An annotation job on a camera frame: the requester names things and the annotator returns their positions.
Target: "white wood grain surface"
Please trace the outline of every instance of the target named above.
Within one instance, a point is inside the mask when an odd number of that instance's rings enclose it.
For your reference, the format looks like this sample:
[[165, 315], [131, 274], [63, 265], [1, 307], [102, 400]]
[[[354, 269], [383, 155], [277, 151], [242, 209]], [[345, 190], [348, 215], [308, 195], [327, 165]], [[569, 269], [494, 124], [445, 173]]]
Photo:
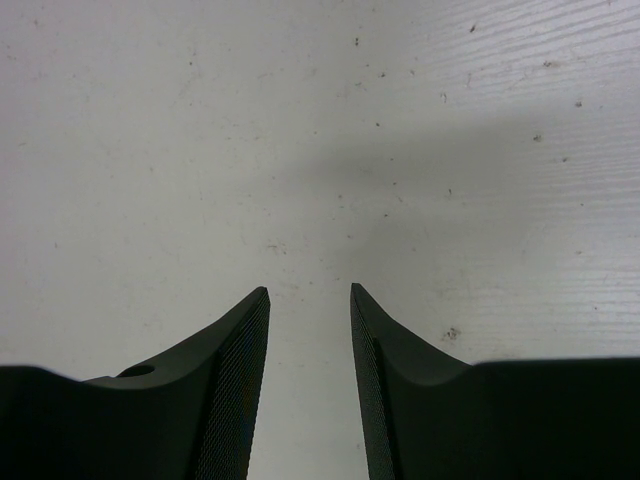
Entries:
[[640, 353], [640, 3], [4, 2], [0, 362], [115, 374], [258, 284], [252, 479], [366, 478], [362, 282], [445, 351]]

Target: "black object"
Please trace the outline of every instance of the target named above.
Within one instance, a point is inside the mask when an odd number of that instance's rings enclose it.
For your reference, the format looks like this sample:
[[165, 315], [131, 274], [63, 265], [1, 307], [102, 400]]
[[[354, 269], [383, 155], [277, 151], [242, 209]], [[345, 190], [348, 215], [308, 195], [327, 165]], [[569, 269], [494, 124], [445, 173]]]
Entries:
[[640, 478], [640, 361], [460, 362], [360, 285], [351, 326], [372, 480]]
[[246, 478], [269, 307], [259, 288], [115, 378], [0, 368], [0, 478]]

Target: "black grip panel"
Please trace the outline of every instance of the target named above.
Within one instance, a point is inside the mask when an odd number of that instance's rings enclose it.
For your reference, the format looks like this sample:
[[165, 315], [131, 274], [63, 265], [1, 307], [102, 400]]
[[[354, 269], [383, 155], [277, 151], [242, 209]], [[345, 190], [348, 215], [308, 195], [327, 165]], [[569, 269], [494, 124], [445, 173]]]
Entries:
[[360, 397], [362, 428], [371, 480], [396, 480], [390, 440], [392, 426], [387, 415], [384, 388], [384, 366], [379, 346], [371, 336], [358, 305], [351, 298], [351, 335]]
[[265, 300], [220, 349], [219, 376], [205, 407], [207, 421], [197, 449], [196, 480], [247, 476], [267, 351], [269, 303]]

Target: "dirt speck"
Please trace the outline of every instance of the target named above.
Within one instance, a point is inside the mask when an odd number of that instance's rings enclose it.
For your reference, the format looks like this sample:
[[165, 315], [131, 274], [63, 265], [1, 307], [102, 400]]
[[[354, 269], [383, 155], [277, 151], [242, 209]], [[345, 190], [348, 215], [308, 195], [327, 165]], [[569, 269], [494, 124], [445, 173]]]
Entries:
[[456, 339], [462, 334], [462, 332], [456, 327], [451, 327], [442, 335], [442, 340], [448, 340], [450, 342], [456, 341]]
[[284, 245], [283, 243], [279, 243], [279, 244], [271, 243], [267, 245], [267, 250], [271, 250], [275, 255], [287, 254], [286, 245]]

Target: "screw hole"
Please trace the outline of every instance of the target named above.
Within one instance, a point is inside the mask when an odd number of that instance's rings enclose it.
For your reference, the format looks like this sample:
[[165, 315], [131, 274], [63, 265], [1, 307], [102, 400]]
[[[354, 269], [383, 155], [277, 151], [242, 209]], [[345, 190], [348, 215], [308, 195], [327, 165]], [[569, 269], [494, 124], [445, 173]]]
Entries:
[[142, 375], [148, 375], [156, 369], [153, 365], [136, 365], [134, 367], [127, 368], [124, 372], [118, 375], [118, 378], [123, 377], [141, 377]]

